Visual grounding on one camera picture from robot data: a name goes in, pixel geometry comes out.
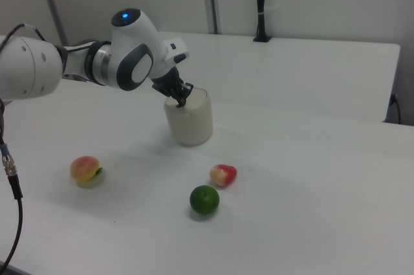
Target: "table surface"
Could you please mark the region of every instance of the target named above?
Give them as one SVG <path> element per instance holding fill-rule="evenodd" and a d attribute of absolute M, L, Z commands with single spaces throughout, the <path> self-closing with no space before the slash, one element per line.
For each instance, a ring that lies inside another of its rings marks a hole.
<path fill-rule="evenodd" d="M 31 274 L 413 274 L 414 130 L 213 99 L 204 144 L 172 139 L 164 97 L 63 80 L 6 107 L 24 221 L 13 266 Z M 98 157 L 80 188 L 69 165 Z M 216 213 L 190 210 L 215 164 L 238 169 Z M 0 256 L 17 203 L 0 181 Z"/>
<path fill-rule="evenodd" d="M 385 43 L 161 33 L 180 36 L 190 57 L 185 82 L 215 101 L 381 122 L 400 47 Z"/>

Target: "white cup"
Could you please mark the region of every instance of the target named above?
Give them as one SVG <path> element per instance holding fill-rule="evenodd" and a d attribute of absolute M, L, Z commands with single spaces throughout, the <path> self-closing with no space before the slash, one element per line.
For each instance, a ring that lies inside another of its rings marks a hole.
<path fill-rule="evenodd" d="M 175 99 L 164 102 L 169 129 L 174 139 L 184 146 L 202 144 L 213 133 L 212 101 L 204 89 L 193 88 L 184 107 Z"/>

